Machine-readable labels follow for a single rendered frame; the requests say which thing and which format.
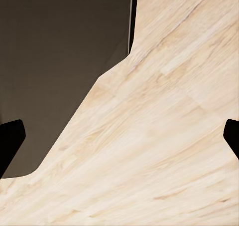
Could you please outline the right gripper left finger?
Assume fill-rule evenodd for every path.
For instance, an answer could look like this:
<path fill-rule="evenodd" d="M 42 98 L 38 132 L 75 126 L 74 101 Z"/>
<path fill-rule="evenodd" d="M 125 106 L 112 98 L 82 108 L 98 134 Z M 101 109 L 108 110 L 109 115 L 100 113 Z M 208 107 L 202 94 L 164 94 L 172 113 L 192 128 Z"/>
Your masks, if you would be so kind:
<path fill-rule="evenodd" d="M 0 179 L 25 138 L 25 128 L 21 119 L 0 125 Z"/>

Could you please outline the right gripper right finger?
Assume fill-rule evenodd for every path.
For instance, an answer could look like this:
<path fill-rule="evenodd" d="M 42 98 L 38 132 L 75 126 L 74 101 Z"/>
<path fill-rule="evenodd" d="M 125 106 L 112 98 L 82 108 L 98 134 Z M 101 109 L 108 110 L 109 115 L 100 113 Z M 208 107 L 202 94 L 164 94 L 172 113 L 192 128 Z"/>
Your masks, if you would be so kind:
<path fill-rule="evenodd" d="M 228 119 L 223 137 L 239 159 L 239 121 Z"/>

